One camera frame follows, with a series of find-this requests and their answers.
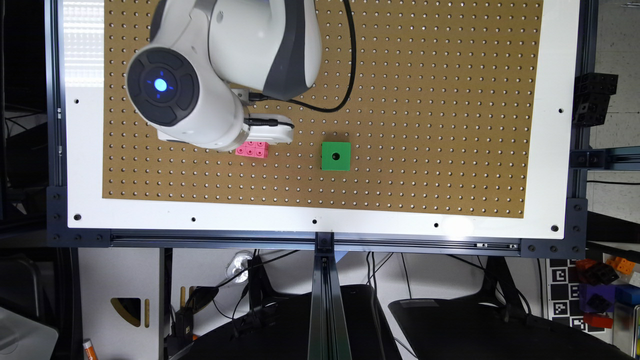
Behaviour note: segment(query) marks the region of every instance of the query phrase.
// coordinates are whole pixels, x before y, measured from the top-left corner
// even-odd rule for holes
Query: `white frame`
[[[68,6],[94,8],[103,0],[63,1],[64,88],[70,228],[156,230],[331,231],[397,236],[544,238],[564,237],[571,109],[577,54],[579,0],[544,2],[529,174],[523,219],[404,212],[102,198],[104,54],[74,61],[74,49],[103,48],[104,36],[77,37],[79,21]],[[97,26],[87,31],[100,31]],[[80,221],[74,220],[81,214]],[[551,230],[557,225],[559,230]]]

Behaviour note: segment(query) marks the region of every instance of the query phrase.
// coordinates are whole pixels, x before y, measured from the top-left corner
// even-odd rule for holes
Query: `pink block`
[[[269,155],[266,142],[247,141],[236,149],[236,155],[266,159]]]
[[[255,150],[255,155],[254,157],[260,158],[260,159],[266,159],[267,156],[269,156],[269,151],[265,150],[265,149],[256,149]]]

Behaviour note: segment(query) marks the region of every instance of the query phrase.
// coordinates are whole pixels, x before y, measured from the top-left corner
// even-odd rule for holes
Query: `black cable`
[[[467,261],[467,260],[459,258],[459,257],[457,257],[455,255],[447,255],[447,256],[452,257],[452,258],[454,258],[454,259],[456,259],[458,261],[462,261],[463,263],[471,265],[471,266],[473,266],[473,267],[475,267],[477,269],[480,269],[480,270],[484,271],[485,274],[489,274],[494,280],[500,281],[500,278],[498,276],[496,276],[494,273],[490,272],[486,268],[480,267],[480,266],[472,263],[471,261]],[[518,293],[518,295],[520,295],[520,297],[522,298],[522,301],[524,301],[525,305],[527,305],[527,312],[529,313],[529,315],[531,315],[531,305],[529,304],[529,300],[527,300],[527,298],[524,296],[524,294],[515,285],[509,284],[507,282],[504,282],[504,284],[509,285],[512,289],[514,289]]]
[[[601,180],[588,180],[587,183],[588,184],[607,184],[607,185],[631,185],[631,186],[640,185],[640,183],[627,183],[627,182],[620,182],[620,181],[601,181]]]
[[[395,336],[393,337],[393,339],[394,339],[398,344],[400,344],[400,345],[401,345],[405,350],[407,350],[407,351],[409,352],[409,354],[411,354],[411,356],[413,356],[413,357],[414,357],[414,358],[416,358],[416,359],[418,358],[418,357],[416,356],[416,354],[415,354],[413,351],[411,351],[411,349],[409,349],[409,347],[408,347],[407,345],[405,345],[402,341],[400,341],[400,339],[398,339],[398,338],[397,338],[397,337],[395,337]]]
[[[226,317],[227,319],[231,320],[231,316],[225,315],[222,311],[220,311],[220,308],[218,307],[218,304],[216,304],[216,299],[213,299],[213,306],[216,307],[216,310],[218,310],[218,313],[224,317]]]
[[[370,252],[371,254],[371,264],[373,265],[373,269],[376,268],[376,254],[374,252]],[[382,353],[382,360],[386,359],[384,353],[384,346],[382,345],[382,330],[380,329],[380,318],[378,317],[378,309],[376,308],[376,299],[378,299],[378,279],[376,278],[376,272],[373,272],[373,296],[371,297],[371,308],[373,310],[373,320],[376,324],[376,332],[378,333],[378,345],[380,346],[380,351]]]
[[[231,325],[233,326],[233,330],[235,332],[236,337],[240,336],[240,332],[238,331],[238,327],[236,326],[236,323],[234,321],[236,317],[236,311],[238,310],[238,306],[240,305],[240,302],[242,302],[242,299],[244,299],[244,297],[249,292],[248,290],[249,290],[249,284],[247,284],[242,290],[242,294],[240,295],[240,300],[238,300],[238,302],[236,303],[236,306],[233,308],[233,313],[231,314]]]
[[[332,113],[332,112],[336,112],[339,111],[340,109],[342,109],[346,104],[347,101],[349,101],[349,97],[351,97],[351,92],[353,91],[353,84],[356,80],[356,62],[357,62],[357,52],[358,52],[358,46],[356,44],[356,26],[354,24],[353,21],[353,13],[351,11],[351,5],[349,4],[349,0],[343,0],[342,3],[344,4],[344,10],[345,10],[345,15],[347,15],[347,22],[349,23],[349,37],[351,38],[351,74],[349,76],[349,85],[347,87],[347,91],[344,95],[344,98],[342,99],[342,101],[340,102],[340,104],[338,104],[338,106],[334,107],[334,108],[320,108],[317,106],[313,106],[311,104],[307,104],[304,103],[302,101],[298,101],[298,100],[280,100],[280,99],[275,99],[266,95],[262,95],[262,97],[258,98],[258,99],[254,99],[254,100],[278,100],[278,101],[285,101],[291,104],[296,104],[299,106],[304,106],[307,109],[310,110],[315,110],[318,112],[322,112],[322,113]]]
[[[278,121],[278,119],[259,119],[259,118],[246,118],[244,119],[244,123],[249,125],[249,126],[269,126],[269,127],[276,127],[279,125],[284,125],[284,126],[288,126],[292,129],[295,129],[296,126],[288,123],[288,122],[283,122],[283,121]]]
[[[267,265],[267,264],[269,264],[269,263],[272,263],[272,262],[274,262],[274,261],[278,261],[278,260],[280,260],[280,259],[282,259],[282,258],[285,258],[285,257],[289,256],[289,255],[293,255],[293,254],[297,253],[298,251],[300,251],[300,250],[293,250],[293,251],[289,251],[288,253],[283,254],[283,255],[280,255],[280,256],[278,256],[278,257],[275,257],[275,258],[273,258],[273,259],[271,259],[271,260],[265,261],[265,262],[260,263],[260,264],[257,264],[257,265],[249,266],[248,268],[246,268],[246,269],[244,269],[244,270],[242,270],[242,271],[238,272],[237,274],[233,275],[232,277],[228,278],[227,280],[224,280],[223,282],[219,283],[218,285],[216,285],[216,286],[214,286],[214,287],[216,287],[216,288],[221,288],[221,287],[223,287],[223,286],[227,285],[228,283],[232,282],[232,281],[233,281],[233,280],[235,280],[236,278],[238,278],[240,275],[242,275],[242,274],[243,274],[245,271],[247,271],[247,270],[257,268],[258,266],[265,266],[265,265]],[[191,300],[192,300],[191,296],[193,296],[193,294],[194,294],[194,293],[195,293],[195,291],[194,291],[193,293],[191,293],[191,295],[189,295],[189,298],[188,298],[188,299],[187,299],[187,301],[185,302],[185,304],[187,304],[187,306],[188,306],[188,304],[191,302]]]
[[[404,253],[400,253],[402,257],[402,266],[404,267],[404,277],[407,280],[407,289],[409,289],[409,299],[413,299],[413,295],[411,295],[411,285],[409,284],[409,272],[407,271],[407,263],[404,261]]]
[[[377,273],[377,272],[378,272],[378,270],[382,269],[382,267],[384,266],[384,264],[386,264],[386,263],[387,263],[387,261],[389,261],[389,260],[391,259],[391,257],[393,256],[393,254],[395,254],[395,253],[389,253],[388,255],[386,255],[386,256],[385,256],[385,258],[384,258],[384,259],[382,260],[382,262],[380,263],[380,265],[378,266],[378,268],[377,268],[377,269],[375,269],[373,272],[374,272],[374,273]],[[373,275],[371,275],[371,274],[368,274],[368,275],[367,275],[367,285],[370,285],[370,284],[371,284],[371,278],[372,278],[372,277],[373,277]]]
[[[542,265],[540,265],[540,259],[535,259],[538,264],[538,276],[540,277],[540,317],[545,318],[544,316],[544,304],[546,302],[544,298],[544,285],[542,284]]]

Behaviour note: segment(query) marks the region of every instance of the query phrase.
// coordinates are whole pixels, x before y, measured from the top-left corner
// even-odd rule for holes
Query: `blue light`
[[[156,79],[156,81],[153,83],[153,86],[155,86],[156,90],[160,92],[167,91],[167,87],[168,87],[167,82],[162,79]]]

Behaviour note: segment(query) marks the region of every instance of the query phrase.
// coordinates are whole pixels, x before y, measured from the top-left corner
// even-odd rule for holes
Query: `pegboard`
[[[156,3],[105,2],[103,198],[524,217],[541,0],[352,2],[350,101],[334,114],[258,103],[296,125],[264,160],[159,141],[135,113],[124,73]],[[324,59],[300,99],[333,107],[348,25],[341,2],[316,9]],[[349,172],[320,169],[325,141],[352,144]]]

